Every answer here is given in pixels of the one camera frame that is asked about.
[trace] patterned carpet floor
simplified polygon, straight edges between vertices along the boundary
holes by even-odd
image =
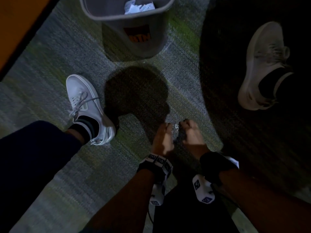
[[[11,232],[78,232],[134,175],[158,125],[185,118],[199,124],[211,150],[224,148],[249,175],[310,201],[311,126],[305,113],[286,105],[247,111],[237,102],[246,48],[261,24],[280,21],[294,70],[304,72],[308,65],[299,58],[303,45],[294,34],[302,26],[293,19],[301,1],[267,2],[176,0],[168,42],[142,60],[89,19],[79,0],[60,0],[0,83],[0,137],[36,120],[65,130],[71,123],[65,87],[70,74],[92,82],[119,130],[110,144],[84,146]],[[199,170],[178,142],[179,158]],[[172,176],[168,190],[176,184]],[[228,208],[240,232],[256,231],[239,210]],[[146,218],[144,232],[151,231]]]

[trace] shoe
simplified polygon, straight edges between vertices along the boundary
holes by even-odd
[[[103,145],[115,136],[116,129],[112,121],[105,115],[100,105],[98,94],[93,85],[84,77],[70,75],[66,80],[68,97],[72,106],[70,116],[73,122],[79,116],[88,116],[99,124],[98,136],[91,139],[93,145]]]
[[[258,85],[273,70],[284,68],[289,55],[279,23],[265,23],[255,32],[247,48],[246,76],[238,94],[239,104],[244,109],[265,110],[276,103],[276,99],[262,96]]]

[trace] person's left hand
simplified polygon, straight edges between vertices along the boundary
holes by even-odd
[[[172,128],[171,123],[162,123],[160,125],[153,139],[151,153],[166,156],[174,149]]]

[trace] trash can rim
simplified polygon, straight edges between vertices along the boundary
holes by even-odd
[[[111,16],[93,16],[91,15],[88,10],[86,9],[86,5],[84,0],[80,0],[80,4],[82,7],[83,12],[90,18],[93,20],[101,20],[101,21],[112,21],[112,20],[120,20],[120,19],[134,19],[137,17],[145,17],[148,15],[153,15],[153,14],[159,14],[162,12],[167,11],[172,4],[174,3],[175,0],[170,0],[169,3],[167,3],[165,6],[151,10],[151,11],[144,11],[144,12],[139,12],[139,13],[134,13],[134,14],[128,14],[128,15],[111,15]]]

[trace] wristband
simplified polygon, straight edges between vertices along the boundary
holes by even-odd
[[[219,173],[237,168],[231,161],[227,160],[223,155],[216,152],[208,152],[201,156],[200,163],[202,165],[203,175],[210,183],[221,186]]]
[[[172,173],[173,166],[170,161],[163,156],[150,153],[140,162],[137,172],[142,169],[148,169],[153,172],[155,175],[155,184],[162,185]]]

